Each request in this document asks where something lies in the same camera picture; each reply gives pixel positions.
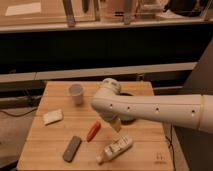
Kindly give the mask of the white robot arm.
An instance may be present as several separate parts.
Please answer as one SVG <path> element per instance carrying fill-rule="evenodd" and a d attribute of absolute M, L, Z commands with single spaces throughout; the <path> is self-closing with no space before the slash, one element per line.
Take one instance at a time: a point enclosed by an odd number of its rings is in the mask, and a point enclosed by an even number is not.
<path fill-rule="evenodd" d="M 122 96 L 120 91 L 117 80 L 106 78 L 92 97 L 92 108 L 105 122 L 118 124 L 124 115 L 213 133 L 213 95 Z"/>

